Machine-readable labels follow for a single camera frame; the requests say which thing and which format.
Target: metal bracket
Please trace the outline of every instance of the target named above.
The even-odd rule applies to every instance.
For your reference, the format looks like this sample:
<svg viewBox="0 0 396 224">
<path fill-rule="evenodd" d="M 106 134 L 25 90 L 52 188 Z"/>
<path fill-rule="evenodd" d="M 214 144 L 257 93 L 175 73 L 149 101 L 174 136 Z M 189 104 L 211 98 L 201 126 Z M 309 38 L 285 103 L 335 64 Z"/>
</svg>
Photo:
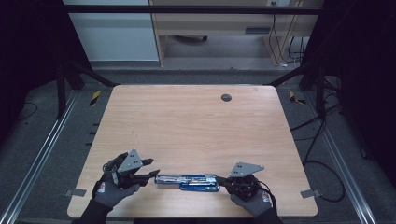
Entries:
<svg viewBox="0 0 396 224">
<path fill-rule="evenodd" d="M 318 197 L 321 196 L 321 193 L 318 189 L 308 189 L 301 191 L 301 196 L 303 196 L 303 198 Z"/>
<path fill-rule="evenodd" d="M 235 167 L 230 172 L 230 177 L 244 177 L 247 175 L 254 174 L 263 169 L 264 167 L 261 165 L 255 165 L 245 162 L 237 162 Z"/>
<path fill-rule="evenodd" d="M 132 149 L 128 156 L 125 158 L 125 160 L 122 162 L 118 172 L 122 174 L 124 172 L 140 168 L 142 166 L 143 162 L 137 154 L 136 149 Z"/>
<path fill-rule="evenodd" d="M 86 192 L 87 192 L 87 190 L 85 190 L 85 189 L 67 189 L 64 192 L 64 196 L 66 196 L 66 197 L 72 197 L 72 196 L 84 197 Z"/>
</svg>

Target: black cable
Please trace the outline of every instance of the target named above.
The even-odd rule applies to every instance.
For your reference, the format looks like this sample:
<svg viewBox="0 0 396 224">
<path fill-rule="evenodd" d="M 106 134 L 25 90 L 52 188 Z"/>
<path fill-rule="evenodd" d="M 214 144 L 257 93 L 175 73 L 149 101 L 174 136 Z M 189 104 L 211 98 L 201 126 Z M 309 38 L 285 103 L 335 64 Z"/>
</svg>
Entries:
<svg viewBox="0 0 396 224">
<path fill-rule="evenodd" d="M 105 163 L 102 166 L 102 170 L 104 172 L 104 174 L 112 174 L 114 171 L 116 171 L 115 169 L 116 164 L 120 161 L 120 160 L 124 160 L 126 158 L 126 156 L 128 155 L 128 152 L 122 153 L 120 154 L 116 159 L 109 161 L 108 163 Z"/>
<path fill-rule="evenodd" d="M 305 53 L 305 36 L 301 38 L 301 45 L 300 45 L 300 66 L 301 62 L 303 61 L 304 53 Z"/>
<path fill-rule="evenodd" d="M 294 59 L 294 62 L 299 62 L 299 63 L 300 63 L 301 60 L 303 59 L 303 57 L 302 57 L 301 54 L 304 54 L 304 52 L 302 51 L 301 45 L 300 45 L 300 51 L 295 51 L 295 52 L 291 52 L 291 51 L 290 51 L 291 45 L 292 45 L 293 42 L 294 42 L 294 38 L 295 38 L 295 36 L 293 36 L 293 37 L 291 38 L 291 41 L 290 41 L 290 44 L 289 44 L 289 48 L 288 48 L 288 54 L 289 54 L 289 57 L 290 57 L 290 58 Z M 299 56 L 299 58 L 297 59 L 297 57 L 293 57 L 291 54 L 300 54 L 300 56 Z"/>
<path fill-rule="evenodd" d="M 341 196 L 340 196 L 339 198 L 337 198 L 337 199 L 329 199 L 329 198 L 326 198 L 326 197 L 324 197 L 324 196 L 322 196 L 322 195 L 319 196 L 319 198 L 321 198 L 321 199 L 323 199 L 323 200 L 325 200 L 325 201 L 327 201 L 327 202 L 330 202 L 330 203 L 338 203 L 338 202 L 341 202 L 341 201 L 345 198 L 345 194 L 346 194 L 345 185 L 344 185 L 344 182 L 342 181 L 341 177 L 340 177 L 330 166 L 324 164 L 323 162 L 320 162 L 320 161 L 309 161 L 309 160 L 308 160 L 309 154 L 311 153 L 312 148 L 313 148 L 315 142 L 316 142 L 317 139 L 318 139 L 318 136 L 323 132 L 323 130 L 324 130 L 324 128 L 325 128 L 325 125 L 326 125 L 326 119 L 324 119 L 324 120 L 320 123 L 320 126 L 319 126 L 319 129 L 318 129 L 318 131 L 317 131 L 317 134 L 315 135 L 314 140 L 313 140 L 312 143 L 311 143 L 311 146 L 309 147 L 308 151 L 307 151 L 306 154 L 305 154 L 305 157 L 304 157 L 304 160 L 303 160 L 303 167 L 305 168 L 305 166 L 306 166 L 307 163 L 316 163 L 316 164 L 320 164 L 320 165 L 326 167 L 330 172 L 332 172 L 332 173 L 338 178 L 338 180 L 339 180 L 339 182 L 340 182 L 340 184 L 341 184 L 341 187 L 342 187 L 342 193 L 341 193 Z"/>
<path fill-rule="evenodd" d="M 341 188 L 342 188 L 343 191 L 341 192 L 341 196 L 338 197 L 337 199 L 326 198 L 323 195 L 320 195 L 319 198 L 321 198 L 321 199 L 323 199 L 323 200 L 325 200 L 325 201 L 327 201 L 329 203 L 339 203 L 339 202 L 341 202 L 346 196 L 346 187 L 345 187 L 344 182 L 341 179 L 340 175 L 337 174 L 330 166 L 326 165 L 323 162 L 320 162 L 320 161 L 306 161 L 305 164 L 307 164 L 307 163 L 316 163 L 316 164 L 324 166 L 325 168 L 327 168 L 330 172 L 332 172 L 337 177 L 337 179 L 339 180 L 339 182 L 341 184 Z"/>
<path fill-rule="evenodd" d="M 332 30 L 323 38 L 321 44 L 313 50 L 312 54 L 310 54 L 310 58 L 306 60 L 306 62 L 302 63 L 301 66 L 298 67 L 295 71 L 290 72 L 285 76 L 264 85 L 272 85 L 276 87 L 281 83 L 283 83 L 284 81 L 286 81 L 287 79 L 303 74 L 304 71 L 306 69 L 310 69 L 311 66 L 314 67 L 317 66 L 323 60 L 323 58 L 320 57 L 320 54 L 323 54 L 323 51 L 326 52 L 328 50 L 328 46 L 330 45 L 329 43 L 334 42 L 334 39 L 335 39 L 335 43 L 336 41 L 338 41 L 338 39 L 336 38 L 337 37 L 336 35 L 338 35 L 337 34 L 338 28 L 345 22 L 347 16 L 349 15 L 349 12 L 355 6 L 357 1 L 358 0 L 353 0 L 349 8 L 344 13 L 343 17 L 339 20 L 339 22 L 337 22 L 337 24 L 332 28 Z"/>
<path fill-rule="evenodd" d="M 338 106 L 340 106 L 340 104 L 336 104 L 336 105 L 333 105 L 333 106 L 327 108 L 327 109 L 326 109 L 326 114 L 327 114 L 327 115 L 330 115 L 330 112 L 332 112 L 332 110 L 335 109 L 335 108 L 338 107 Z M 301 129 L 301 128 L 303 128 L 304 126 L 306 126 L 306 125 L 308 125 L 308 124 L 311 124 L 312 122 L 314 122 L 315 120 L 317 120 L 317 119 L 319 119 L 319 118 L 320 118 L 320 116 L 316 116 L 316 117 L 314 117 L 314 118 L 312 118 L 312 119 L 310 119 L 310 120 L 308 120 L 308 121 L 306 121 L 306 122 L 304 122 L 304 123 L 298 125 L 297 127 L 291 128 L 290 130 L 291 130 L 291 131 L 296 131 L 296 130 L 298 130 L 298 129 Z"/>
<path fill-rule="evenodd" d="M 309 137 L 309 138 L 298 138 L 298 139 L 294 139 L 294 142 L 298 142 L 298 141 L 306 141 L 306 140 L 310 140 L 313 139 L 314 137 Z"/>
<path fill-rule="evenodd" d="M 327 89 L 330 89 L 332 91 L 339 92 L 341 90 L 341 88 L 338 86 L 338 78 L 337 78 L 337 85 L 331 83 L 327 78 L 324 78 L 324 84 Z"/>
<path fill-rule="evenodd" d="M 298 4 L 297 4 L 297 7 L 300 6 L 301 1 L 302 1 L 302 0 L 299 0 L 299 2 L 298 2 Z M 291 19 L 291 23 L 290 23 L 290 25 L 289 25 L 289 29 L 288 29 L 288 32 L 286 33 L 286 35 L 288 35 L 289 32 L 291 31 L 291 26 L 293 25 L 293 21 L 294 21 L 295 16 L 296 16 L 296 15 L 293 15 L 293 18 Z M 288 52 L 289 52 L 289 57 L 293 58 L 293 59 L 294 59 L 294 62 L 296 62 L 296 58 L 295 58 L 295 57 L 292 57 L 292 56 L 290 55 L 290 47 L 291 47 L 293 41 L 294 41 L 294 36 L 292 37 L 292 39 L 291 39 L 291 41 L 290 41 Z M 299 61 L 301 62 L 301 60 L 302 60 L 302 57 L 301 57 L 301 48 L 300 48 L 300 52 L 293 52 L 293 53 L 300 53 Z"/>
<path fill-rule="evenodd" d="M 28 116 L 26 116 L 26 117 L 24 117 L 24 118 L 20 118 L 20 119 L 17 119 L 17 120 L 23 120 L 23 119 L 28 119 L 28 118 L 30 118 L 36 111 L 37 111 L 37 109 L 38 109 L 38 106 L 36 105 L 36 104 L 34 104 L 34 103 L 25 103 L 26 105 L 34 105 L 35 106 L 35 110 L 30 114 L 30 115 L 28 115 Z"/>
<path fill-rule="evenodd" d="M 309 149 L 308 149 L 308 151 L 307 151 L 306 154 L 305 154 L 305 157 L 304 157 L 304 160 L 303 160 L 303 166 L 305 166 L 305 162 L 308 160 L 308 156 L 309 156 L 309 154 L 311 153 L 312 148 L 314 147 L 314 144 L 315 144 L 315 142 L 317 141 L 318 136 L 319 136 L 320 133 L 322 132 L 322 129 L 324 129 L 325 125 L 326 125 L 326 119 L 324 119 L 324 120 L 320 123 L 320 126 L 319 126 L 319 129 L 318 129 L 318 131 L 317 131 L 317 134 L 315 134 L 314 140 L 311 142 L 311 146 L 309 146 Z"/>
<path fill-rule="evenodd" d="M 299 51 L 294 51 L 294 52 L 291 52 L 291 45 L 293 44 L 293 42 L 294 42 L 294 38 L 295 38 L 295 36 L 292 36 L 291 37 L 291 41 L 290 41 L 290 45 L 289 45 L 289 49 L 288 49 L 288 51 L 289 51 L 289 53 L 302 53 L 302 54 L 304 54 L 304 47 L 302 48 L 302 44 L 300 44 L 300 50 Z"/>
<path fill-rule="evenodd" d="M 258 180 L 260 184 L 263 184 L 265 187 L 267 187 L 267 189 L 263 188 L 262 186 L 260 186 L 260 189 L 264 190 L 266 193 L 268 193 L 271 197 L 271 202 L 272 202 L 272 206 L 275 210 L 275 212 L 277 213 L 277 205 L 276 205 L 276 198 L 275 195 L 271 192 L 270 188 L 268 188 L 268 186 L 266 184 L 264 184 L 263 182 L 261 182 L 260 180 Z"/>
<path fill-rule="evenodd" d="M 324 98 L 324 101 L 326 102 L 327 101 L 327 99 L 329 98 L 329 97 L 331 97 L 331 96 L 335 96 L 337 99 L 338 99 L 338 93 L 330 93 L 330 94 L 328 94 L 325 98 Z"/>
<path fill-rule="evenodd" d="M 274 50 L 273 50 L 272 47 L 271 47 L 271 33 L 274 31 L 274 35 L 275 35 L 275 39 L 276 39 L 276 43 L 277 43 L 277 48 L 278 48 L 278 50 L 279 50 L 280 58 L 281 58 L 285 63 L 292 63 L 292 62 L 290 62 L 290 61 L 285 60 L 285 59 L 283 58 L 283 56 L 282 56 L 282 51 L 280 50 L 281 47 L 280 47 L 280 44 L 279 44 L 279 39 L 277 38 L 277 34 L 276 34 L 275 23 L 276 23 L 276 14 L 274 14 L 273 26 L 272 26 L 272 29 L 271 29 L 271 32 L 270 32 L 270 40 L 269 40 L 269 43 L 270 43 L 271 51 L 272 51 L 273 54 L 274 54 Z"/>
</svg>

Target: light wood surface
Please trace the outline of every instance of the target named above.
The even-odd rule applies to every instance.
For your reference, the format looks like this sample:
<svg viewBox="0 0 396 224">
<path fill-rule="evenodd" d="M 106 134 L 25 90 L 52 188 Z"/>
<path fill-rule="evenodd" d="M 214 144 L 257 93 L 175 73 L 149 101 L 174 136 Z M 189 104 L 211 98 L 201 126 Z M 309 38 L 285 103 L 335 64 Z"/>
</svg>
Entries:
<svg viewBox="0 0 396 224">
<path fill-rule="evenodd" d="M 223 102 L 221 95 L 232 96 Z M 136 148 L 154 162 L 137 174 L 228 176 L 238 161 L 259 164 L 255 173 L 276 196 L 282 217 L 312 217 L 318 209 L 291 137 L 276 89 L 248 85 L 121 85 L 114 88 L 78 181 L 85 197 L 68 208 L 79 217 L 91 198 L 104 163 Z M 149 183 L 124 199 L 113 217 L 249 217 L 219 192 L 182 191 Z"/>
</svg>

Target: black glove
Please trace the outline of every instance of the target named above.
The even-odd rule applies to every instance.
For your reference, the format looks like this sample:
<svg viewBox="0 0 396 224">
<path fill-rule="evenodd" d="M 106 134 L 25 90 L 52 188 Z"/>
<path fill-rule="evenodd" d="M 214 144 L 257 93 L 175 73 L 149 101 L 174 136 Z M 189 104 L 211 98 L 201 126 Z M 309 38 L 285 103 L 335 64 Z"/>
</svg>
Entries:
<svg viewBox="0 0 396 224">
<path fill-rule="evenodd" d="M 248 210 L 253 217 L 259 216 L 272 207 L 270 195 L 262 189 L 259 189 L 256 195 L 247 202 L 244 202 L 235 194 L 232 194 L 230 198 L 231 201 Z"/>
<path fill-rule="evenodd" d="M 111 174 L 105 174 L 97 185 L 99 185 L 99 187 L 97 191 L 94 192 L 93 199 L 111 208 L 116 206 L 122 199 L 133 195 L 140 187 L 136 184 L 128 189 L 120 189 L 114 184 Z"/>
</svg>

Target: wire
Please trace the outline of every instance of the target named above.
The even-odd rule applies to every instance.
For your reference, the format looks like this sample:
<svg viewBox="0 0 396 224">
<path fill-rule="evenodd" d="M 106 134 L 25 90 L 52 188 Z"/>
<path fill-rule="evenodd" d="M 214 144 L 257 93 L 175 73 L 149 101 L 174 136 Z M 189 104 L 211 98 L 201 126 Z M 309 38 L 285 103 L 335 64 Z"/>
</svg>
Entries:
<svg viewBox="0 0 396 224">
<path fill-rule="evenodd" d="M 335 97 L 338 99 L 338 94 L 335 92 L 335 93 L 330 93 L 329 95 L 327 95 L 327 96 L 324 98 L 324 101 L 327 101 L 327 99 L 328 99 L 329 97 L 331 97 L 331 96 L 335 96 Z"/>
<path fill-rule="evenodd" d="M 323 200 L 325 200 L 325 201 L 327 201 L 329 203 L 339 203 L 339 202 L 341 202 L 346 196 L 346 187 L 345 187 L 344 182 L 341 179 L 340 175 L 337 174 L 330 166 L 326 165 L 323 162 L 320 162 L 320 161 L 305 161 L 305 165 L 307 163 L 316 163 L 316 164 L 324 166 L 325 168 L 327 168 L 330 172 L 332 172 L 337 177 L 337 179 L 339 180 L 339 182 L 341 184 L 341 188 L 342 188 L 341 196 L 338 197 L 337 199 L 326 198 L 323 195 L 320 195 L 319 198 L 321 198 L 321 199 L 323 199 Z"/>
<path fill-rule="evenodd" d="M 23 120 L 23 119 L 28 119 L 28 118 L 30 118 L 36 111 L 37 111 L 37 109 L 38 109 L 38 106 L 36 105 L 36 104 L 34 104 L 34 103 L 25 103 L 26 105 L 34 105 L 35 106 L 35 110 L 30 114 L 30 115 L 28 115 L 28 116 L 26 116 L 26 117 L 24 117 L 24 118 L 20 118 L 20 119 L 17 119 L 17 120 Z"/>
<path fill-rule="evenodd" d="M 272 25 L 272 29 L 271 29 L 271 32 L 270 32 L 270 35 L 269 35 L 270 49 L 271 49 L 271 51 L 272 51 L 272 53 L 273 53 L 273 55 L 274 55 L 274 58 L 275 58 L 275 60 L 276 60 L 276 63 L 279 64 L 279 61 L 278 61 L 277 58 L 275 57 L 275 52 L 274 52 L 274 50 L 273 50 L 273 48 L 272 48 L 272 45 L 271 45 L 271 35 L 272 35 L 272 32 L 274 31 L 274 35 L 275 35 L 275 38 L 276 38 L 276 43 L 277 43 L 277 48 L 278 48 L 278 50 L 279 50 L 280 58 L 281 58 L 285 63 L 292 63 L 292 62 L 290 62 L 290 61 L 285 60 L 285 59 L 283 58 L 283 56 L 282 56 L 282 51 L 280 50 L 281 47 L 280 47 L 280 44 L 279 44 L 279 39 L 277 38 L 277 34 L 276 34 L 275 23 L 276 23 L 276 14 L 274 14 L 273 25 Z"/>
<path fill-rule="evenodd" d="M 294 139 L 294 141 L 295 141 L 295 142 L 298 142 L 298 141 L 306 141 L 306 140 L 310 140 L 310 139 L 313 139 L 313 138 L 315 138 L 315 137 L 309 137 L 309 138 L 298 138 L 298 139 Z"/>
<path fill-rule="evenodd" d="M 302 48 L 302 46 L 301 46 L 301 44 L 300 44 L 300 51 L 291 52 L 290 49 L 291 49 L 291 45 L 293 45 L 294 38 L 295 38 L 295 36 L 293 36 L 293 37 L 291 38 L 291 41 L 290 41 L 290 44 L 289 44 L 289 47 L 288 47 L 288 54 L 289 54 L 289 57 L 290 57 L 290 58 L 294 59 L 294 60 L 293 60 L 293 61 L 294 61 L 294 65 L 297 66 L 297 65 L 296 65 L 297 57 L 296 57 L 296 56 L 292 56 L 291 54 L 300 54 L 300 57 L 298 57 L 298 58 L 299 58 L 299 59 L 298 59 L 298 62 L 300 63 L 301 60 L 303 59 L 302 54 L 304 54 L 304 48 Z"/>
<path fill-rule="evenodd" d="M 300 44 L 300 65 L 303 61 L 304 53 L 305 53 L 305 36 L 302 37 L 301 39 L 301 44 Z"/>
<path fill-rule="evenodd" d="M 333 84 L 327 78 L 324 78 L 325 87 L 332 91 L 339 92 L 341 90 L 341 88 L 339 87 L 338 78 L 336 79 L 336 81 L 337 81 L 337 84 Z"/>
<path fill-rule="evenodd" d="M 308 160 L 308 156 L 309 156 L 309 154 L 311 153 L 312 148 L 314 147 L 314 144 L 315 144 L 315 142 L 316 142 L 317 139 L 318 139 L 318 136 L 321 134 L 322 129 L 324 129 L 325 126 L 326 126 L 326 119 L 323 120 L 323 121 L 320 123 L 320 127 L 319 127 L 319 129 L 318 129 L 318 131 L 317 131 L 317 134 L 315 135 L 314 140 L 313 140 L 312 143 L 311 143 L 311 146 L 309 146 L 308 152 L 306 152 L 306 154 L 305 154 L 305 157 L 304 157 L 304 160 L 303 160 L 303 166 L 305 166 L 305 163 L 306 163 L 306 161 Z"/>
<path fill-rule="evenodd" d="M 120 161 L 124 161 L 124 159 L 128 156 L 128 152 L 120 154 L 116 159 L 109 161 L 108 163 L 105 163 L 102 166 L 102 170 L 104 174 L 112 174 L 116 169 L 117 169 L 117 163 L 120 163 Z"/>
<path fill-rule="evenodd" d="M 336 104 L 336 105 L 333 105 L 333 106 L 327 108 L 327 109 L 326 109 L 326 115 L 330 115 L 330 114 L 333 112 L 332 110 L 334 110 L 335 108 L 339 107 L 340 105 L 341 105 L 341 104 Z M 316 117 L 314 117 L 314 118 L 312 118 L 312 119 L 310 119 L 310 120 L 308 120 L 308 121 L 306 121 L 306 122 L 304 122 L 304 123 L 298 125 L 297 127 L 291 128 L 290 130 L 291 130 L 291 131 L 296 131 L 296 130 L 298 130 L 298 129 L 301 129 L 301 128 L 303 128 L 304 126 L 306 126 L 306 125 L 308 125 L 308 124 L 311 124 L 312 122 L 314 122 L 315 120 L 317 120 L 317 119 L 319 119 L 319 118 L 320 118 L 320 116 L 316 116 Z"/>
<path fill-rule="evenodd" d="M 275 212 L 277 213 L 277 206 L 276 206 L 276 198 L 275 195 L 273 193 L 271 193 L 270 188 L 268 188 L 268 186 L 266 184 L 264 184 L 263 182 L 261 182 L 260 180 L 258 180 L 260 184 L 263 184 L 265 187 L 267 187 L 267 189 L 263 188 L 262 186 L 259 187 L 259 189 L 264 190 L 266 193 L 268 193 L 271 197 L 271 202 L 273 205 L 273 208 L 275 210 Z"/>
</svg>

